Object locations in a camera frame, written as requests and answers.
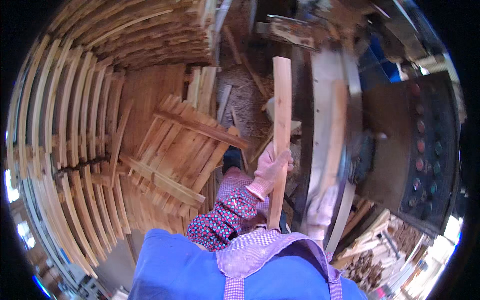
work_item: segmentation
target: patterned sleeve cover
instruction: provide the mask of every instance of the patterned sleeve cover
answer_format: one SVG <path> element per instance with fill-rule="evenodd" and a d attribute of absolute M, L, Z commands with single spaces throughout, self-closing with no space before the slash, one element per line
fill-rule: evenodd
<path fill-rule="evenodd" d="M 257 215 L 259 201 L 246 188 L 232 189 L 227 196 L 217 199 L 213 211 L 192 220 L 187 238 L 210 252 L 226 248 L 230 244 L 228 237 L 234 232 L 240 234 L 242 221 Z"/>

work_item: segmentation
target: pink glove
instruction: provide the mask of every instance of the pink glove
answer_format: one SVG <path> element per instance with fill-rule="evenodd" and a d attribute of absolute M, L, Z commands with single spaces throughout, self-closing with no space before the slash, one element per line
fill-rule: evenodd
<path fill-rule="evenodd" d="M 258 158 L 258 167 L 255 171 L 255 179 L 247 186 L 247 190 L 265 201 L 265 197 L 273 191 L 278 175 L 283 166 L 288 164 L 288 171 L 293 170 L 292 152 L 286 150 L 274 159 L 273 143 L 268 144 L 265 151 Z"/>
<path fill-rule="evenodd" d="M 312 199 L 307 213 L 307 235 L 313 240 L 323 240 L 325 231 L 332 223 L 333 210 L 338 197 L 338 185 L 328 188 L 323 197 Z"/>

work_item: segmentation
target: wooden slat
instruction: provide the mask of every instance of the wooden slat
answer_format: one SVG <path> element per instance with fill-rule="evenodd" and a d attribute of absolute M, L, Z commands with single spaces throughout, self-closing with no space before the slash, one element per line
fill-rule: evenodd
<path fill-rule="evenodd" d="M 130 224 L 127 218 L 127 211 L 125 209 L 125 201 L 123 200 L 123 192 L 120 183 L 120 176 L 117 174 L 115 177 L 115 185 L 113 186 L 113 192 L 115 195 L 115 205 L 117 206 L 117 212 L 120 217 L 120 223 L 123 228 L 123 231 L 126 234 L 130 234 L 132 231 L 130 229 Z"/>
<path fill-rule="evenodd" d="M 119 116 L 119 107 L 120 107 L 120 98 L 121 92 L 123 89 L 123 84 L 125 82 L 125 70 L 114 73 L 115 80 L 112 82 L 114 87 L 112 88 L 109 97 L 108 97 L 108 115 L 107 115 L 107 128 L 108 133 L 113 136 L 117 131 L 118 125 L 118 116 Z"/>
<path fill-rule="evenodd" d="M 166 13 L 170 13 L 172 12 L 173 10 L 165 10 L 163 12 L 157 12 L 157 13 L 153 13 L 153 14 L 150 14 L 148 16 L 145 16 L 145 17 L 141 17 L 141 18 L 138 18 L 136 20 L 133 20 L 131 22 L 128 22 L 127 24 L 124 24 L 122 26 L 119 26 L 107 33 L 105 33 L 104 35 L 102 35 L 101 37 L 99 37 L 98 39 L 94 40 L 93 42 L 91 42 L 90 44 L 88 44 L 87 46 L 87 49 L 91 49 L 93 46 L 95 46 L 96 44 L 98 44 L 99 42 L 103 41 L 104 39 L 106 39 L 107 37 L 109 37 L 110 35 L 118 32 L 118 31 L 121 31 L 125 28 L 127 28 L 128 26 L 132 26 L 134 24 L 137 24 L 139 22 L 142 22 L 142 21 L 145 21 L 145 20 L 148 20 L 148 19 L 151 19 L 151 18 L 154 18 L 154 17 L 158 17 L 158 16 L 161 16 L 163 14 L 166 14 Z"/>
<path fill-rule="evenodd" d="M 231 136 L 238 136 L 239 135 L 239 130 L 235 127 L 230 127 L 228 129 L 228 134 Z M 215 169 L 215 167 L 218 165 L 220 160 L 223 157 L 223 154 L 227 151 L 229 145 L 231 144 L 226 144 L 226 143 L 219 143 L 210 158 L 208 159 L 208 162 L 204 166 L 202 172 L 198 175 L 198 178 L 195 180 L 195 184 L 192 187 L 193 191 L 200 190 L 205 183 L 207 182 L 208 178 L 210 177 L 210 173 Z"/>
<path fill-rule="evenodd" d="M 38 82 L 38 88 L 36 92 L 35 98 L 35 105 L 33 109 L 33 126 L 32 126 L 32 149 L 34 153 L 34 174 L 38 178 L 41 176 L 41 165 L 40 165 L 40 140 L 39 140 L 39 130 L 40 130 L 40 118 L 41 118 L 41 110 L 42 104 L 44 99 L 44 92 L 45 92 L 45 85 L 47 84 L 48 74 L 50 73 L 50 68 L 53 64 L 53 60 L 55 55 L 57 54 L 58 48 L 60 46 L 60 40 L 56 39 L 48 52 L 47 59 L 45 60 L 45 64 L 42 68 L 42 73 L 40 75 L 40 80 Z"/>
<path fill-rule="evenodd" d="M 194 109 L 191 106 L 186 105 L 185 103 L 179 103 L 178 107 L 180 109 L 181 107 L 185 107 L 185 109 L 183 109 L 182 113 L 180 114 L 180 117 L 194 118 Z M 189 131 L 187 130 L 183 130 L 183 128 L 180 125 L 173 124 L 172 128 L 170 129 L 168 134 L 165 136 L 165 139 L 163 140 L 162 144 L 158 148 L 156 157 L 152 160 L 151 167 L 161 172 L 162 174 L 169 176 L 174 168 L 175 163 L 179 160 L 181 155 L 185 152 L 185 149 L 182 148 L 181 145 L 183 144 L 183 142 L 185 142 L 183 140 L 183 137 L 185 135 L 188 135 L 188 132 Z M 147 187 L 146 189 L 147 195 L 150 194 L 151 190 L 155 190 L 156 192 L 159 192 L 157 189 L 153 189 L 152 183 L 145 185 L 145 181 L 143 181 L 142 185 L 140 186 L 140 189 L 143 190 L 144 187 Z"/>
<path fill-rule="evenodd" d="M 215 120 L 205 115 L 198 114 L 197 120 L 207 126 L 216 127 Z M 194 155 L 191 150 L 193 148 L 197 148 L 197 137 L 200 138 L 200 142 L 204 141 L 203 137 L 201 137 L 200 134 L 197 134 L 196 132 L 190 130 L 182 130 L 182 132 L 177 136 L 178 141 L 174 141 L 172 147 L 170 147 L 167 155 L 165 156 L 164 160 L 171 163 L 166 168 L 159 166 L 159 170 L 162 172 L 162 174 L 169 176 L 170 178 L 181 178 L 178 172 L 180 169 L 182 169 L 184 165 L 189 164 L 189 161 Z M 176 200 L 174 197 L 171 197 L 168 193 L 162 193 L 160 197 L 166 200 L 166 204 L 164 207 L 165 213 L 176 216 L 177 211 L 181 206 L 181 202 Z"/>
<path fill-rule="evenodd" d="M 55 183 L 51 177 L 51 163 L 50 163 L 50 154 L 45 155 L 45 164 L 46 174 L 43 176 L 43 180 L 39 185 L 44 185 L 44 194 L 40 196 L 39 199 L 49 207 L 50 217 L 47 219 L 54 224 L 58 237 L 63 241 L 63 245 L 66 246 L 65 251 L 70 253 L 71 261 L 75 264 L 78 264 L 85 273 L 91 275 L 92 277 L 97 278 L 97 275 L 93 271 L 92 267 L 87 262 L 86 258 L 82 254 L 78 244 L 76 243 L 70 227 L 68 226 L 65 214 L 63 213 L 62 207 L 60 205 L 59 195 L 57 193 Z"/>
<path fill-rule="evenodd" d="M 20 153 L 20 177 L 25 179 L 27 177 L 27 154 L 26 154 L 26 127 L 27 127 L 27 114 L 28 114 L 28 106 L 30 103 L 30 94 L 32 92 L 32 85 L 35 79 L 36 71 L 38 69 L 38 65 L 40 64 L 40 60 L 43 57 L 43 52 L 47 48 L 48 42 L 50 41 L 49 36 L 44 36 L 40 46 L 36 50 L 32 65 L 30 66 L 30 70 L 28 71 L 27 78 L 25 80 L 24 89 L 22 92 L 22 101 L 20 102 L 20 114 L 18 117 L 18 135 L 17 135 L 17 143 L 19 147 Z"/>
<path fill-rule="evenodd" d="M 210 138 L 216 139 L 222 143 L 226 143 L 229 145 L 232 145 L 234 147 L 237 147 L 239 149 L 247 149 L 248 144 L 245 140 L 236 137 L 234 135 L 218 131 L 212 127 L 206 126 L 204 124 L 198 123 L 196 121 L 188 121 L 184 120 L 183 118 L 173 115 L 171 113 L 165 112 L 165 111 L 159 111 L 154 114 L 154 116 L 163 118 L 166 120 L 171 120 L 176 124 L 181 125 L 182 127 L 185 127 L 189 130 L 195 131 L 197 133 L 201 133 L 205 136 L 208 136 Z"/>
<path fill-rule="evenodd" d="M 93 250 L 88 243 L 82 225 L 80 224 L 80 220 L 78 219 L 77 211 L 75 210 L 75 204 L 73 203 L 72 192 L 70 190 L 70 184 L 68 182 L 68 176 L 66 174 L 64 174 L 61 178 L 61 183 L 63 195 L 65 196 L 65 201 L 68 207 L 68 212 L 70 213 L 70 218 L 72 218 L 73 222 L 73 228 L 71 229 L 74 230 L 75 235 L 78 237 L 78 241 L 80 242 L 79 246 L 85 253 L 86 257 L 88 257 L 88 259 L 93 263 L 93 266 L 98 267 L 98 260 L 96 259 Z"/>
<path fill-rule="evenodd" d="M 240 53 L 239 53 L 239 50 L 237 48 L 237 44 L 235 43 L 235 39 L 233 38 L 233 34 L 230 31 L 230 27 L 225 25 L 223 27 L 223 33 L 225 34 L 225 37 L 227 38 L 228 45 L 230 46 L 230 49 L 232 50 L 233 59 L 235 60 L 235 63 L 237 65 L 241 64 Z"/>
<path fill-rule="evenodd" d="M 102 247 L 110 253 L 112 252 L 112 247 L 110 246 L 110 243 L 107 239 L 107 234 L 105 232 L 105 229 L 103 228 L 100 212 L 98 211 L 98 206 L 96 205 L 90 165 L 84 167 L 84 186 L 87 195 L 87 204 L 90 212 L 93 214 L 93 224 L 95 225 L 97 236 L 100 238 L 100 243 L 102 244 Z"/>
<path fill-rule="evenodd" d="M 273 145 L 275 157 L 290 149 L 290 132 L 292 121 L 292 70 L 291 61 L 283 57 L 273 58 L 274 89 L 275 89 L 275 118 Z M 267 227 L 279 227 L 282 213 L 283 195 L 287 181 L 285 164 L 277 177 L 270 204 L 268 207 Z"/>
<path fill-rule="evenodd" d="M 10 108 L 8 113 L 8 125 L 7 125 L 7 163 L 8 168 L 10 169 L 11 183 L 12 187 L 15 189 L 17 187 L 17 170 L 15 168 L 15 159 L 13 157 L 13 140 L 15 137 L 14 132 L 16 132 L 16 123 L 17 123 L 17 110 L 18 104 L 20 102 L 20 97 L 22 96 L 21 92 L 23 85 L 26 79 L 25 70 L 28 63 L 32 60 L 32 53 L 34 53 L 39 46 L 38 38 L 33 43 L 32 47 L 28 51 L 25 60 L 20 68 L 20 71 L 17 75 L 17 80 L 15 81 L 15 87 L 13 88 L 12 97 L 10 99 Z"/>
<path fill-rule="evenodd" d="M 225 113 L 225 108 L 227 107 L 228 98 L 230 97 L 230 92 L 232 91 L 232 86 L 227 84 L 225 85 L 222 93 L 222 101 L 220 102 L 220 107 L 218 108 L 217 122 L 220 123 Z"/>
<path fill-rule="evenodd" d="M 50 88 L 48 90 L 48 99 L 47 99 L 47 119 L 45 121 L 45 152 L 52 153 L 52 134 L 53 134 L 53 113 L 55 110 L 55 102 L 57 99 L 57 89 L 59 87 L 60 76 L 65 66 L 65 61 L 67 60 L 68 53 L 70 52 L 70 47 L 72 46 L 72 40 L 67 40 L 63 43 L 63 49 L 60 53 L 60 58 L 57 61 L 55 66 L 55 71 L 53 73 L 53 78 L 50 83 Z"/>
<path fill-rule="evenodd" d="M 90 108 L 90 127 L 89 134 L 92 135 L 93 139 L 90 143 L 90 149 L 88 152 L 88 158 L 96 158 L 96 122 L 98 116 L 98 103 L 100 102 L 100 93 L 102 91 L 103 78 L 107 67 L 103 67 L 96 76 L 95 90 L 93 92 L 92 105 Z"/>
<path fill-rule="evenodd" d="M 188 86 L 187 101 L 194 108 L 198 107 L 198 96 L 200 93 L 200 78 L 202 77 L 202 70 L 200 68 L 192 70 L 193 80 Z"/>
<path fill-rule="evenodd" d="M 161 190 L 173 195 L 180 201 L 187 203 L 190 206 L 198 208 L 205 200 L 205 197 L 194 193 L 190 189 L 174 182 L 169 177 L 157 172 L 156 170 L 153 170 L 141 162 L 136 161 L 128 155 L 120 154 L 120 159 L 123 163 L 133 168 L 143 177 L 149 178 L 149 180 L 151 180 L 155 186 L 161 188 Z"/>
<path fill-rule="evenodd" d="M 187 105 L 185 103 L 177 103 L 176 106 L 172 109 L 173 114 L 185 114 L 187 112 L 191 113 L 192 108 L 187 111 Z M 147 156 L 147 151 L 143 155 L 143 159 L 141 160 L 145 164 L 149 165 L 152 169 L 157 170 L 158 166 L 160 165 L 163 157 L 167 153 L 168 149 L 170 148 L 171 144 L 177 137 L 177 134 L 181 131 L 181 126 L 178 124 L 174 124 L 170 120 L 164 120 L 161 124 L 160 129 L 156 133 L 156 137 L 154 141 L 151 143 L 152 151 L 156 152 L 156 154 L 152 157 Z M 147 191 L 147 194 L 150 190 L 147 187 L 150 186 L 153 188 L 148 181 L 148 179 L 143 179 L 140 184 L 140 190 L 143 192 Z"/>
<path fill-rule="evenodd" d="M 75 87 L 75 95 L 73 99 L 73 107 L 72 107 L 72 116 L 70 118 L 70 139 L 72 142 L 72 150 L 71 159 L 72 159 L 72 167 L 75 167 L 79 164 L 80 160 L 78 157 L 79 153 L 79 143 L 78 143 L 78 136 L 79 136 L 79 119 L 80 119 L 80 108 L 82 105 L 82 96 L 85 87 L 85 80 L 87 78 L 88 68 L 90 68 L 90 64 L 92 62 L 93 52 L 87 52 L 84 57 L 82 68 L 77 77 L 77 86 Z"/>
<path fill-rule="evenodd" d="M 110 85 L 112 83 L 113 68 L 109 67 L 105 75 L 104 82 L 102 84 L 102 94 L 100 97 L 98 116 L 98 136 L 100 137 L 100 146 L 98 147 L 98 154 L 100 157 L 105 156 L 105 131 L 107 129 L 107 107 L 108 107 L 108 95 L 110 93 Z"/>
<path fill-rule="evenodd" d="M 100 173 L 100 166 L 98 164 L 92 165 L 93 173 Z M 100 211 L 100 218 L 102 219 L 103 227 L 107 234 L 108 241 L 112 246 L 117 245 L 117 238 L 113 231 L 112 223 L 110 222 L 110 216 L 108 215 L 107 203 L 105 201 L 105 193 L 103 191 L 103 186 L 100 184 L 94 184 L 94 193 L 96 204 L 98 205 L 98 210 Z"/>
<path fill-rule="evenodd" d="M 231 108 L 231 110 L 232 110 L 233 126 L 238 128 L 239 121 L 237 119 L 237 114 L 235 113 L 235 110 L 233 109 L 233 107 Z M 245 151 L 243 149 L 241 149 L 240 151 L 241 151 L 241 157 L 243 159 L 243 166 L 245 167 L 245 172 L 248 173 L 247 155 L 245 154 Z"/>
<path fill-rule="evenodd" d="M 120 118 L 120 124 L 112 138 L 112 156 L 110 158 L 110 170 L 111 170 L 111 176 L 112 176 L 111 186 L 114 185 L 114 180 L 116 176 L 115 172 L 117 170 L 117 164 L 118 164 L 118 159 L 120 155 L 121 141 L 123 139 L 123 134 L 125 133 L 125 128 L 127 127 L 128 117 L 130 116 L 130 112 L 132 111 L 134 99 L 135 98 L 133 97 L 128 99 L 128 102 Z"/>
<path fill-rule="evenodd" d="M 61 107 L 60 107 L 60 120 L 59 120 L 59 141 L 60 141 L 59 160 L 62 168 L 65 168 L 68 166 L 68 159 L 67 159 L 68 111 L 70 106 L 70 95 L 72 93 L 73 80 L 77 72 L 78 63 L 80 62 L 80 58 L 82 56 L 82 51 L 83 51 L 82 46 L 78 46 L 73 51 L 73 59 L 72 59 L 72 62 L 70 63 L 67 79 L 65 82 L 65 86 L 63 88 L 63 95 L 62 95 L 62 101 L 61 101 Z"/>
<path fill-rule="evenodd" d="M 213 85 L 216 78 L 216 67 L 203 67 L 200 78 L 200 92 L 198 96 L 198 111 L 210 115 L 210 101 L 212 99 Z"/>
<path fill-rule="evenodd" d="M 92 88 L 92 81 L 95 73 L 97 58 L 93 57 L 92 62 L 90 65 L 90 69 L 87 73 L 87 78 L 85 80 L 84 86 L 84 95 L 82 98 L 82 114 L 80 118 L 80 136 L 81 136 L 81 144 L 80 144 L 80 158 L 82 162 L 86 162 L 88 160 L 87 155 L 87 127 L 88 127 L 88 103 L 90 99 L 90 91 Z"/>
<path fill-rule="evenodd" d="M 85 202 L 84 191 L 82 189 L 82 179 L 80 178 L 80 172 L 74 171 L 72 172 L 72 184 L 73 190 L 75 191 L 75 196 L 73 201 L 75 203 L 75 208 L 78 213 L 78 217 L 80 219 L 80 223 L 82 224 L 82 228 L 85 230 L 85 234 L 92 246 L 92 250 L 94 251 L 95 255 L 100 258 L 102 261 L 107 260 L 107 256 L 102 249 L 102 245 L 100 244 L 100 240 L 96 234 L 95 228 L 92 223 L 92 219 L 90 218 L 90 214 L 88 212 L 88 207 Z"/>

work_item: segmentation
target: checkered strap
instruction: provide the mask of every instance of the checkered strap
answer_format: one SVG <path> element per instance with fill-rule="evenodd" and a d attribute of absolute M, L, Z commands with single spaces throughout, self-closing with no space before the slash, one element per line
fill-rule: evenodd
<path fill-rule="evenodd" d="M 228 248 L 216 252 L 218 268 L 227 277 L 224 300 L 244 299 L 244 279 L 294 242 L 317 258 L 319 272 L 329 286 L 330 298 L 342 300 L 340 272 L 328 264 L 324 251 L 315 241 L 298 232 L 280 234 L 275 229 L 269 231 L 263 227 L 235 238 Z"/>

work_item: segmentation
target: wood pile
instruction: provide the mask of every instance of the wood pile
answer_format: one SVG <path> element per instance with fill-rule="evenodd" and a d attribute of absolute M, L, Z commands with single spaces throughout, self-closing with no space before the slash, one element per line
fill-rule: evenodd
<path fill-rule="evenodd" d="M 365 292 L 386 284 L 393 274 L 400 271 L 409 255 L 400 250 L 397 258 L 385 235 L 395 235 L 398 221 L 397 217 L 390 215 L 390 211 L 385 209 L 352 245 L 336 256 L 332 265 L 344 270 L 344 277 L 355 281 Z M 392 243 L 398 250 L 395 239 L 392 239 Z"/>
<path fill-rule="evenodd" d="M 211 63 L 215 9 L 216 0 L 65 1 L 47 34 L 123 68 Z"/>
<path fill-rule="evenodd" d="M 223 155 L 219 145 L 239 146 L 241 139 L 235 128 L 227 133 L 207 117 L 216 115 L 211 99 L 217 68 L 185 62 L 210 62 L 215 6 L 215 0 L 65 2 L 21 66 L 7 128 L 12 186 L 32 187 L 49 233 L 88 275 L 96 277 L 93 268 L 132 228 L 185 234 L 196 211 L 213 206 L 214 184 L 207 201 L 198 193 Z M 144 68 L 172 61 L 183 63 Z M 161 110 L 170 94 L 178 96 L 170 98 L 178 106 L 205 115 L 191 112 L 178 119 Z M 157 190 L 162 195 L 157 200 L 131 184 L 131 167 L 123 159 L 141 162 L 137 151 L 154 119 L 175 123 L 179 135 L 192 138 L 184 144 L 191 143 L 189 153 L 198 148 L 208 161 L 208 167 L 186 174 L 190 180 L 198 176 L 190 185 L 176 168 L 160 181 L 156 169 L 149 169 L 144 185 L 169 184 L 170 190 Z M 209 151 L 200 140 L 212 144 Z M 191 163 L 190 157 L 175 161 L 178 168 L 179 162 Z M 133 168 L 133 174 L 145 175 L 145 166 Z"/>

